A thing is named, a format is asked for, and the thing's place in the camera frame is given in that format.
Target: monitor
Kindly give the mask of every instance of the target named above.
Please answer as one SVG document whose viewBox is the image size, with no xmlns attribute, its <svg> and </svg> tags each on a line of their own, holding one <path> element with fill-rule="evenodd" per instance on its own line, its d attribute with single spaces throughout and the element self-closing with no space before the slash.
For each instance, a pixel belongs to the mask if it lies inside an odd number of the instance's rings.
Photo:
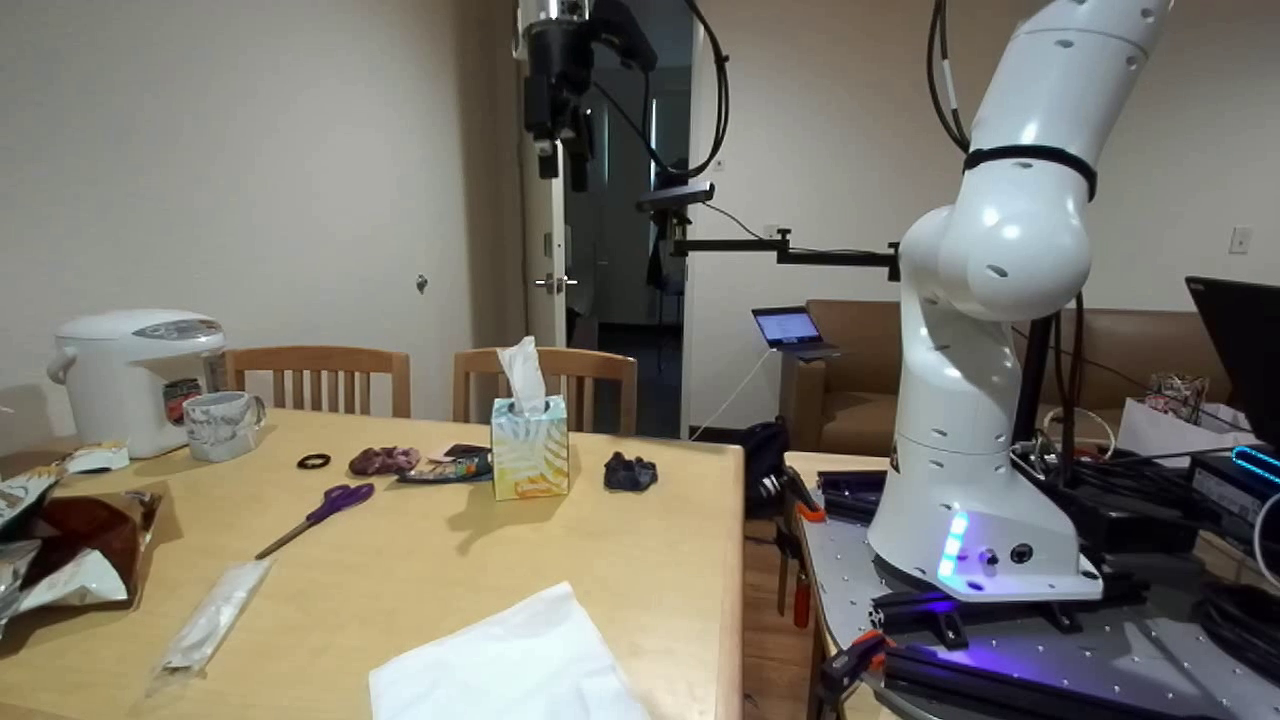
<svg viewBox="0 0 1280 720">
<path fill-rule="evenodd" d="M 1232 380 L 1232 404 L 1252 435 L 1280 446 L 1280 289 L 1190 276 L 1190 291 Z"/>
</svg>

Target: wooden chair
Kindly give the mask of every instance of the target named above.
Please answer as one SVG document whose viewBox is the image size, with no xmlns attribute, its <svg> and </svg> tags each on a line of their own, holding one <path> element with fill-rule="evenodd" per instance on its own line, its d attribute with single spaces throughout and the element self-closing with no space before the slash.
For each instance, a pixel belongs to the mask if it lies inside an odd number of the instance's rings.
<svg viewBox="0 0 1280 720">
<path fill-rule="evenodd" d="M 600 384 L 617 388 L 617 431 L 638 435 L 638 357 L 593 351 L 593 346 L 540 346 L 540 366 L 551 396 L 566 396 L 570 426 L 596 431 Z M 493 396 L 507 396 L 505 364 L 496 346 L 468 346 L 454 357 L 454 418 L 486 422 Z"/>
<path fill-rule="evenodd" d="M 388 380 L 392 415 L 408 415 L 408 357 L 345 342 L 280 342 L 226 351 L 226 384 L 267 377 L 278 406 L 374 415 L 378 377 Z"/>
</svg>

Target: light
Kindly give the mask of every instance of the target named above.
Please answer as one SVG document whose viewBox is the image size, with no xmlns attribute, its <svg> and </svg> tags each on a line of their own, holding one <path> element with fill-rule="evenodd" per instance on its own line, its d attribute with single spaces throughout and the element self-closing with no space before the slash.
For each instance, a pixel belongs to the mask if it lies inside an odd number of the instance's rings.
<svg viewBox="0 0 1280 720">
<path fill-rule="evenodd" d="M 1039 145 L 1039 122 L 1024 122 L 1024 130 L 1015 130 L 1021 145 Z"/>
<path fill-rule="evenodd" d="M 942 554 L 942 562 L 937 562 L 937 574 L 942 574 L 943 585 L 957 580 L 957 568 L 959 568 L 959 554 L 964 554 L 964 530 L 970 530 L 970 513 L 954 509 L 943 554 Z"/>
</svg>

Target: white napkin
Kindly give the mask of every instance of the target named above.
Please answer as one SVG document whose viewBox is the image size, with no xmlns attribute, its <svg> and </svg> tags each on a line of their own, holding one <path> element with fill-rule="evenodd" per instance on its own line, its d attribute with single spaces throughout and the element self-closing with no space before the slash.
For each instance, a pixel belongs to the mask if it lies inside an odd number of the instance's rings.
<svg viewBox="0 0 1280 720">
<path fill-rule="evenodd" d="M 547 380 L 545 366 L 538 360 L 538 335 L 523 335 L 513 346 L 496 346 L 496 360 L 505 364 L 507 388 L 520 404 L 520 413 L 545 413 L 547 404 Z"/>
<path fill-rule="evenodd" d="M 647 720 L 570 585 L 367 673 L 378 720 Z"/>
<path fill-rule="evenodd" d="M 1208 413 L 1240 418 L 1240 413 L 1226 404 L 1208 404 Z M 1190 422 L 1140 400 L 1125 400 L 1117 446 L 1127 446 L 1140 455 L 1190 452 L 1190 455 L 1161 460 L 1163 468 L 1190 468 L 1193 452 L 1237 446 L 1237 444 L 1258 444 L 1258 435 L 1226 422 Z"/>
</svg>

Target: rice cooker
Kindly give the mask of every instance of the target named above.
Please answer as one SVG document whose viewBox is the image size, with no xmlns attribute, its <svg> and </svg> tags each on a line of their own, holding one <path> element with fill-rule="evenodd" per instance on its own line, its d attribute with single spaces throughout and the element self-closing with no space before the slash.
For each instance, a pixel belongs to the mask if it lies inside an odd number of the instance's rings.
<svg viewBox="0 0 1280 720">
<path fill-rule="evenodd" d="M 81 444 L 159 455 L 187 444 L 186 400 L 207 390 L 221 346 L 212 314 L 122 309 L 68 319 L 48 377 L 68 384 Z"/>
</svg>

